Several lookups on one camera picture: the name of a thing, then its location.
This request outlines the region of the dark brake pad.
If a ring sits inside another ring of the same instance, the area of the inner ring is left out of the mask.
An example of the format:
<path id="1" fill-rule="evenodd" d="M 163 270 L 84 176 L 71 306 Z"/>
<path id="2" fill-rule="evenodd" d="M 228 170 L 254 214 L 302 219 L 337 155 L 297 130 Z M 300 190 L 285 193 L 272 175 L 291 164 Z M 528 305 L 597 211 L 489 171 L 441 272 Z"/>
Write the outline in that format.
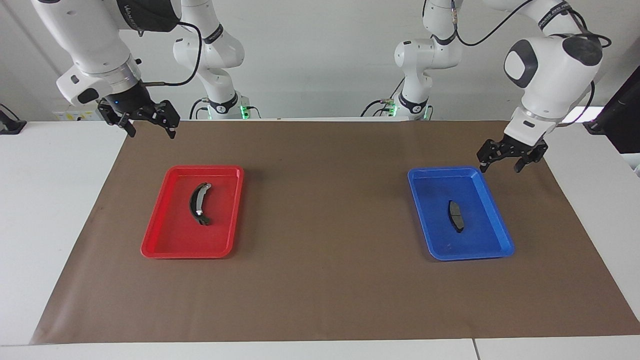
<path id="1" fill-rule="evenodd" d="M 464 217 L 462 215 L 461 208 L 454 200 L 448 201 L 447 214 L 449 221 L 458 234 L 462 233 L 466 228 Z"/>

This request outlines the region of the curved brake shoe grey metal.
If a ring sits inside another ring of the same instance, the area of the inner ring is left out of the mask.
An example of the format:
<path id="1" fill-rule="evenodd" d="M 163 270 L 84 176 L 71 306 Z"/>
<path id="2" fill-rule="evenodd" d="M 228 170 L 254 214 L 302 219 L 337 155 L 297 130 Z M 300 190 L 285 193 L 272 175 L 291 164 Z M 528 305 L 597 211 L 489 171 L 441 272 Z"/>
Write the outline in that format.
<path id="1" fill-rule="evenodd" d="M 202 182 L 190 195 L 189 210 L 192 218 L 201 226 L 209 226 L 211 219 L 204 213 L 204 199 L 212 184 L 208 182 Z"/>

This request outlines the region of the blue plastic tray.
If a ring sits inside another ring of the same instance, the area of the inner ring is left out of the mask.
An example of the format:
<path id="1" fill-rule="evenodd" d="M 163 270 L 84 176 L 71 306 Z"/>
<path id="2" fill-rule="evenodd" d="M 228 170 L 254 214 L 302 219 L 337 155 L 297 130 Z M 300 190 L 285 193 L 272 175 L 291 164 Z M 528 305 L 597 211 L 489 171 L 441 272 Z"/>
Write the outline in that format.
<path id="1" fill-rule="evenodd" d="M 432 257 L 439 261 L 511 256 L 515 245 L 483 174 L 472 166 L 418 167 L 407 182 Z M 448 202 L 458 203 L 465 228 L 457 233 Z"/>

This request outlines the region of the red plastic tray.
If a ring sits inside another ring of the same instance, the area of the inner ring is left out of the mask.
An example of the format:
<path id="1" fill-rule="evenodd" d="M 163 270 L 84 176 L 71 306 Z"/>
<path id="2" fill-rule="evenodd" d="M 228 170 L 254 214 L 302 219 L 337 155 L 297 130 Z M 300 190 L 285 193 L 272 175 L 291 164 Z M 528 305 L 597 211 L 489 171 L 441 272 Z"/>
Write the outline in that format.
<path id="1" fill-rule="evenodd" d="M 222 259 L 233 250 L 245 172 L 238 165 L 176 165 L 164 176 L 141 253 L 150 259 Z M 211 219 L 199 225 L 190 213 L 190 197 L 210 183 L 203 210 Z"/>

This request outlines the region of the black monitor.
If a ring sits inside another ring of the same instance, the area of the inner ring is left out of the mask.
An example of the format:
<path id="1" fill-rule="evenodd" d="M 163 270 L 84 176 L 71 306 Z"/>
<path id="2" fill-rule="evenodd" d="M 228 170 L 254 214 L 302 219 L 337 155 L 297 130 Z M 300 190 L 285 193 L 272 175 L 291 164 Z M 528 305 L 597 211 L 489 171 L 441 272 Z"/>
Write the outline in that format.
<path id="1" fill-rule="evenodd" d="M 621 154 L 640 154 L 640 65 L 583 127 L 591 135 L 606 136 Z"/>

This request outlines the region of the brown paper mat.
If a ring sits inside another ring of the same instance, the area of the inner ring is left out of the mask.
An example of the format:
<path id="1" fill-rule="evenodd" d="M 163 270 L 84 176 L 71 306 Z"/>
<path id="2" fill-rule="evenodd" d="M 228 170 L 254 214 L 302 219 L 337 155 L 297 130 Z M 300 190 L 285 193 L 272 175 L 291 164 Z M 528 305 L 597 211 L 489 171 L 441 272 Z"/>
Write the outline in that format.
<path id="1" fill-rule="evenodd" d="M 640 335 L 545 162 L 485 177 L 515 243 L 503 259 L 429 255 L 408 173 L 474 166 L 504 121 L 138 123 L 32 344 Z M 163 178 L 244 169 L 224 259 L 160 260 L 141 243 Z"/>

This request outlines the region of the white wall socket box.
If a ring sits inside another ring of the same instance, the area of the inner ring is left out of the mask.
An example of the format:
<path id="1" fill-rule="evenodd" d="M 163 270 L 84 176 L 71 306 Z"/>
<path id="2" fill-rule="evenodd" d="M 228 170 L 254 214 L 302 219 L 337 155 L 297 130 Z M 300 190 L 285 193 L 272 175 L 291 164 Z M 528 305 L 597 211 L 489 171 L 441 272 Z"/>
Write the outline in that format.
<path id="1" fill-rule="evenodd" d="M 103 122 L 103 118 L 98 113 L 96 107 L 66 107 L 52 111 L 53 116 L 58 121 L 68 122 Z"/>

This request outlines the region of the black clamp mount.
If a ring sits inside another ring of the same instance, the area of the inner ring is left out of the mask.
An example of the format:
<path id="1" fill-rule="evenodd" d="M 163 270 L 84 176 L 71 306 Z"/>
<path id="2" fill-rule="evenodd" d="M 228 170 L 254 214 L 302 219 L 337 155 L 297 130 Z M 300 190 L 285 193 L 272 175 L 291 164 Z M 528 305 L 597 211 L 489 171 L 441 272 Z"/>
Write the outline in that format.
<path id="1" fill-rule="evenodd" d="M 27 121 L 6 105 L 0 103 L 0 135 L 18 135 L 25 128 Z"/>

